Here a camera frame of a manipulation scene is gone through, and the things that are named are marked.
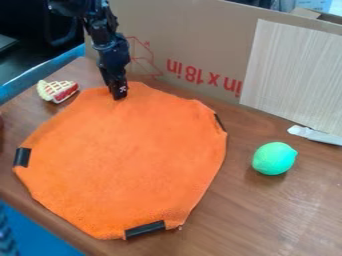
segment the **cardboard box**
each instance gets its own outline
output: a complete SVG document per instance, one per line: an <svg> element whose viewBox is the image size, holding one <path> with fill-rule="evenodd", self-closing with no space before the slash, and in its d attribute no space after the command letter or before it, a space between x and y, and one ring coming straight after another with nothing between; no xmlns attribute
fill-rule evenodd
<svg viewBox="0 0 342 256"><path fill-rule="evenodd" d="M131 43L129 72L238 103L258 19L342 34L342 26L218 0L110 0ZM87 42L86 54L97 54Z"/></svg>

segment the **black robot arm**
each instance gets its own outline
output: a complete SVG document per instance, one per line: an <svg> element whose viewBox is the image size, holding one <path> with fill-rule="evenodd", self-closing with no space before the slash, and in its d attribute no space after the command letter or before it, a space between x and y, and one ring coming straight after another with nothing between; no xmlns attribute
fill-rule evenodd
<svg viewBox="0 0 342 256"><path fill-rule="evenodd" d="M49 6L55 13L81 19L93 48L99 53L97 64L114 100L125 98L129 45L125 37L116 32L119 24L108 0L50 0Z"/></svg>

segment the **wooden table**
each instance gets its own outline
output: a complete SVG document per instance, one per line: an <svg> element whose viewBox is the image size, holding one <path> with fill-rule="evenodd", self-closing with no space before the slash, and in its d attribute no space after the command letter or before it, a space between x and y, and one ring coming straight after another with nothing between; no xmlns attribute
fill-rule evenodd
<svg viewBox="0 0 342 256"><path fill-rule="evenodd" d="M65 79L77 81L83 89L103 84L95 64L87 59L77 59L47 78ZM145 83L202 100L218 113L230 135L224 165L181 231L100 241L32 200L11 172L15 149L73 100L55 106L41 100L34 87L0 108L5 123L0 131L0 196L90 255L342 255L341 148L291 136L286 132L291 122L259 111L153 80ZM254 150L270 141L286 142L299 152L286 175L267 177L250 166Z"/></svg>

